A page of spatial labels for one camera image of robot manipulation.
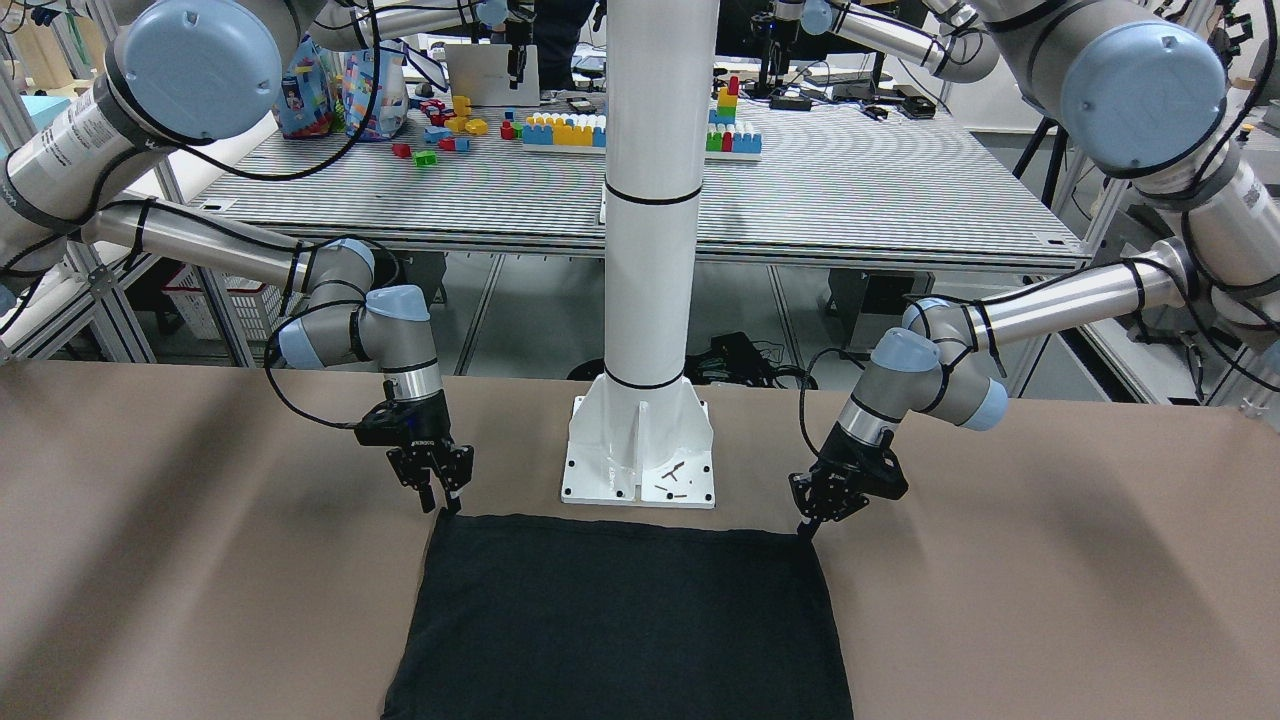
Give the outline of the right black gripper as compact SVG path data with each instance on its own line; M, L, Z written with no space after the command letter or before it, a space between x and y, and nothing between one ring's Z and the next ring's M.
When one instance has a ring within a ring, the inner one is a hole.
M422 512L436 509L431 479L442 484L442 514L452 516L460 512L460 492L472 479L475 451L470 445L453 441L443 395L416 400L389 398L372 407L355 425L355 437L364 446L387 448L399 483L419 492Z

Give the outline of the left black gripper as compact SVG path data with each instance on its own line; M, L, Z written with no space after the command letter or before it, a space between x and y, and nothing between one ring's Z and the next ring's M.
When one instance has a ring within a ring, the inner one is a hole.
M865 443L842 428L826 437L815 462L788 477L794 502L803 515L797 537L813 541L824 521L842 521L869 503L869 497L899 500L909 483L891 448L895 433L883 429Z

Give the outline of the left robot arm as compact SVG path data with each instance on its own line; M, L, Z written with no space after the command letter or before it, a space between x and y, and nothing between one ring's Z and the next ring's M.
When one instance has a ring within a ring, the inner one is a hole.
M1193 14L1133 1L934 4L964 59L1001 58L1061 140L1137 191L1171 231L1146 252L987 299L923 299L886 331L812 466L790 480L813 533L901 498L902 421L988 430L1007 391L974 361L1004 342L1207 297L1263 363L1258 413L1277 388L1277 208L1235 133L1228 73ZM564 503L712 509L713 432L684 375L710 97L709 1L621 3L607 64L605 352L579 396L559 482Z

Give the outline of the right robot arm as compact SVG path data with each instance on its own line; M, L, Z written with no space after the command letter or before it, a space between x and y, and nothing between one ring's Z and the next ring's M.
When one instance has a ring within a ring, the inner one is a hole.
M374 245L346 236L306 243L160 199L129 184L177 150L244 133L273 108L301 40L338 20L338 49L379 50L390 19L370 1L131 3L105 70L50 127L3 161L3 306L65 252L110 241L193 266L303 293L265 363L298 369L375 363L385 398L349 429L383 447L425 512L460 510L474 450L451 437L429 301L416 284L378 277Z

